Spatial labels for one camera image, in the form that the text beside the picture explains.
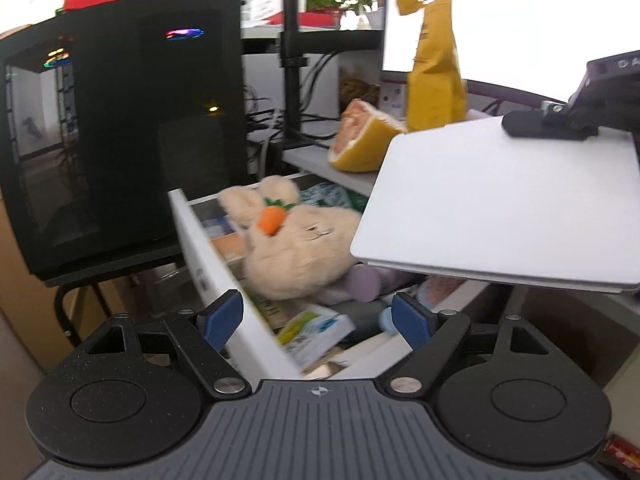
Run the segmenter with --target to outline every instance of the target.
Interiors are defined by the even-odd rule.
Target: black pole
[[[296,135],[301,127],[300,113],[300,66],[304,62],[301,52],[297,52],[296,40],[300,33],[298,26],[298,0],[282,0],[284,31],[280,37],[280,61],[284,69],[284,139],[300,140]]]

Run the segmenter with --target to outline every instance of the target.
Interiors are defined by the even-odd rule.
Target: bunny face
[[[277,233],[269,236],[257,225],[264,208],[264,198],[260,194],[262,186],[258,191],[236,188],[236,191],[242,191],[229,200],[226,192],[232,189],[221,193],[221,204],[240,224],[241,219],[252,217],[248,226],[252,252],[245,258],[244,270],[251,285],[265,297],[285,300],[308,296],[337,280],[356,262],[350,253],[351,241],[360,222],[360,215],[355,211],[296,205],[290,209]],[[240,211],[234,206],[239,198],[244,203]],[[289,194],[283,200],[291,198]]]

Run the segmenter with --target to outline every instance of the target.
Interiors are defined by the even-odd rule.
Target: metal screw
[[[213,383],[213,387],[219,394],[239,394],[244,390],[244,381],[237,377],[223,377]]]
[[[414,377],[396,377],[389,386],[399,394],[414,394],[420,391],[422,383]]]

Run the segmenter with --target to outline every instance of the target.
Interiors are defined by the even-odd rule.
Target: red snack wrapper
[[[640,474],[640,449],[623,438],[619,436],[613,437],[605,446],[604,452],[623,466]]]

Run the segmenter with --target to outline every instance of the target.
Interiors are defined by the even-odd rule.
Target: plush toy
[[[247,229],[250,285],[270,300],[308,296],[333,283],[356,260],[350,246],[360,215],[341,207],[300,204],[296,185],[268,176],[257,189],[229,187],[220,205]]]

